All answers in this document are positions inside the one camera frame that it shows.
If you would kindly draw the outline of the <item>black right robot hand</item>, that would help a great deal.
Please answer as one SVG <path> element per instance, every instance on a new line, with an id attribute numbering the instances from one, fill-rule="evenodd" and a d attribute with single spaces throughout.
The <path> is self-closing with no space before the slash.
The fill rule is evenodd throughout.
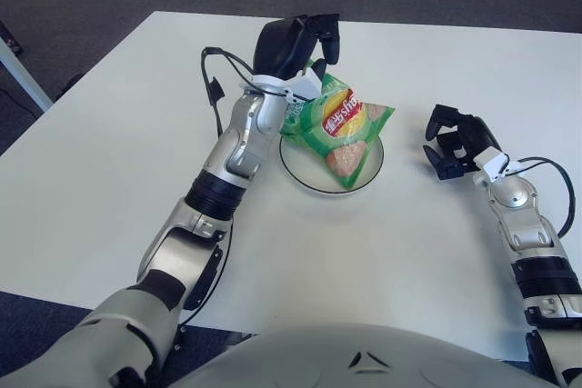
<path id="1" fill-rule="evenodd" d="M 439 180 L 463 177 L 478 171 L 474 158 L 488 147 L 501 147 L 485 122 L 456 108 L 437 104 L 426 127 L 426 140 L 436 139 L 441 154 L 429 145 L 423 150 Z"/>

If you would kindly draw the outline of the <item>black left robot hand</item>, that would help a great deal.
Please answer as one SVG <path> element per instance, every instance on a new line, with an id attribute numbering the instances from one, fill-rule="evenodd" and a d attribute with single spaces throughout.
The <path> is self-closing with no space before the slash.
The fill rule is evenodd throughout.
<path id="1" fill-rule="evenodd" d="M 288 80 L 303 70 L 320 43 L 323 57 L 315 61 L 319 79 L 339 59 L 339 14 L 297 15 L 264 25 L 254 52 L 253 72 Z"/>

